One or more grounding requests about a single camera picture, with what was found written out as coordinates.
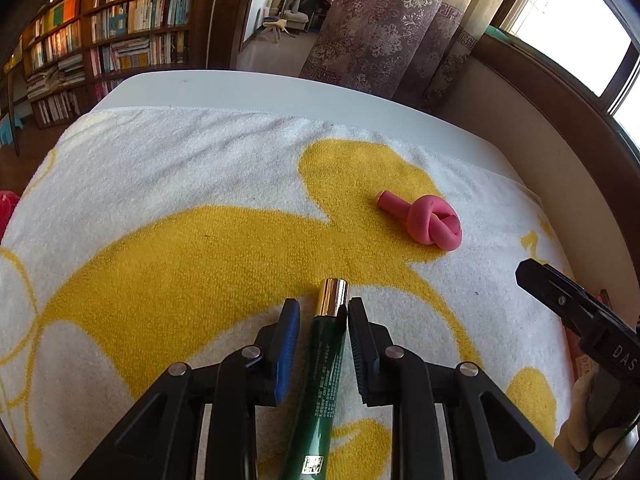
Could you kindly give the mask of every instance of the metal screw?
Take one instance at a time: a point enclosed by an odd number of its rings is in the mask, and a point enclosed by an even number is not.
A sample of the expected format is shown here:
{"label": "metal screw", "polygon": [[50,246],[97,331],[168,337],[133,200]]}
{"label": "metal screw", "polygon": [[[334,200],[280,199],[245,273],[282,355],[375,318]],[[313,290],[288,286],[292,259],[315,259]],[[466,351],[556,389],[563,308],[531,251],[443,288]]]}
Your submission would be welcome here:
{"label": "metal screw", "polygon": [[385,355],[391,359],[399,359],[404,355],[404,349],[398,345],[391,345],[385,348]]}
{"label": "metal screw", "polygon": [[260,357],[261,353],[262,351],[257,346],[254,346],[254,345],[245,346],[242,349],[242,357],[246,359],[255,359],[257,357]]}
{"label": "metal screw", "polygon": [[478,375],[478,367],[474,363],[465,362],[460,365],[460,373],[467,377],[475,377]]}
{"label": "metal screw", "polygon": [[169,375],[180,377],[187,371],[187,365],[184,363],[174,363],[169,366]]}

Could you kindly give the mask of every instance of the gold cap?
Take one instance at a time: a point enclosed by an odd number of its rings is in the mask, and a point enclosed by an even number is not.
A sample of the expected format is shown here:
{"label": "gold cap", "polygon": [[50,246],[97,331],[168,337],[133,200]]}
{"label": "gold cap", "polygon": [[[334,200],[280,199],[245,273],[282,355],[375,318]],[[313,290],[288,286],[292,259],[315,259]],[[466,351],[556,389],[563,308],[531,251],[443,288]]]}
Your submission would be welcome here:
{"label": "gold cap", "polygon": [[327,278],[320,286],[316,316],[337,316],[338,309],[347,303],[349,284],[340,278]]}

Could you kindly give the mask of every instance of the yellow and white towel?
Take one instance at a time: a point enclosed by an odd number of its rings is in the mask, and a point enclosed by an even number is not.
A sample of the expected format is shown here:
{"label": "yellow and white towel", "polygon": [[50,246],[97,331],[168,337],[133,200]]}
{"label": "yellow and white towel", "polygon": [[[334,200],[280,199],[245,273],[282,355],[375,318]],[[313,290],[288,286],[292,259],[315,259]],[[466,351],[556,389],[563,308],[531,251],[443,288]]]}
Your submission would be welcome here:
{"label": "yellow and white towel", "polygon": [[[445,198],[462,246],[414,243],[375,207],[383,189]],[[300,370],[318,286],[337,276],[398,344],[480,364],[552,441],[572,372],[560,322],[516,285],[530,256],[568,271],[531,192],[419,146],[256,112],[92,112],[2,240],[0,416],[41,480],[67,480],[166,366],[219,362],[287,297],[303,308]],[[261,478],[277,475],[299,386],[260,410]],[[388,477],[391,413],[361,404],[348,344],[338,398],[328,477]]]}

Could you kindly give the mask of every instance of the green tube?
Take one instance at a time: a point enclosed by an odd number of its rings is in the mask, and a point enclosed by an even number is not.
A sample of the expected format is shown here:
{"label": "green tube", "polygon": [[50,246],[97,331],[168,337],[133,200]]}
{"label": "green tube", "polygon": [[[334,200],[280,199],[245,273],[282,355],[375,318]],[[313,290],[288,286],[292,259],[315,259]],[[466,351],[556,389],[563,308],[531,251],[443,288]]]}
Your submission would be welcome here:
{"label": "green tube", "polygon": [[347,327],[347,282],[324,280],[311,325],[306,383],[280,480],[324,480]]}

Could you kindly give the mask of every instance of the person's hand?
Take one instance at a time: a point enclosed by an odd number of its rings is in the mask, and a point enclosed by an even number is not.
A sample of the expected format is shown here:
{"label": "person's hand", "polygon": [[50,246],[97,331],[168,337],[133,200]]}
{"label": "person's hand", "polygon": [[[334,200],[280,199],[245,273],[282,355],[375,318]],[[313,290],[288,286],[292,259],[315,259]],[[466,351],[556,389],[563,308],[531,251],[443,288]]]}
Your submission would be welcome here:
{"label": "person's hand", "polygon": [[[564,458],[573,471],[580,465],[580,452],[587,449],[591,432],[587,421],[587,402],[593,389],[593,381],[598,373],[597,368],[575,381],[572,391],[571,412],[569,418],[560,428],[554,442],[554,449]],[[593,441],[593,450],[601,458],[613,448],[626,428],[609,428],[601,432]],[[618,444],[599,471],[594,480],[610,478],[620,469],[638,442],[638,428],[633,430]]]}

